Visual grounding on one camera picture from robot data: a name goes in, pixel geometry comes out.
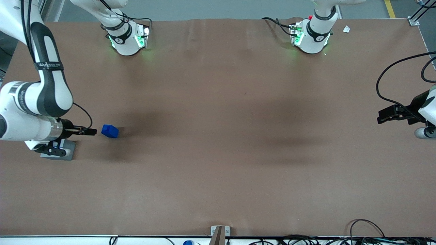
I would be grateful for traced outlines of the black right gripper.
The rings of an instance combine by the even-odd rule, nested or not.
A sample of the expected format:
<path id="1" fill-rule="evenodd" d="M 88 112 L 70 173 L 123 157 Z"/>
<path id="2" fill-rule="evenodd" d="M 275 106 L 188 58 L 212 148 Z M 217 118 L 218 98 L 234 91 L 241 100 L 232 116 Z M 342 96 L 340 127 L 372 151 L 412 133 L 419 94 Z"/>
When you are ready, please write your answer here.
<path id="1" fill-rule="evenodd" d="M 62 132 L 59 136 L 60 139 L 69 138 L 73 135 L 72 132 L 81 132 L 81 135 L 96 135 L 97 129 L 86 129 L 86 127 L 74 126 L 73 123 L 67 119 L 59 118 L 62 124 Z"/>

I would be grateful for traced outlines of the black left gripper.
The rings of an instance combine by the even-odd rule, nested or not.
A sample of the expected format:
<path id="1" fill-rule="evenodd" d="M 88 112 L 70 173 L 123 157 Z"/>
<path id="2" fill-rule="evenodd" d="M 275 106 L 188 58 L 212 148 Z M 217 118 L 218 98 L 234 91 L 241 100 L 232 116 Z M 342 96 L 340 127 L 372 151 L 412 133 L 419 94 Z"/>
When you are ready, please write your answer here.
<path id="1" fill-rule="evenodd" d="M 418 122 L 426 123 L 426 119 L 418 112 L 427 100 L 429 90 L 415 96 L 410 103 L 410 112 L 403 108 L 398 108 L 397 104 L 393 104 L 378 111 L 377 124 L 383 124 L 392 120 L 406 120 L 408 124 L 417 124 Z"/>

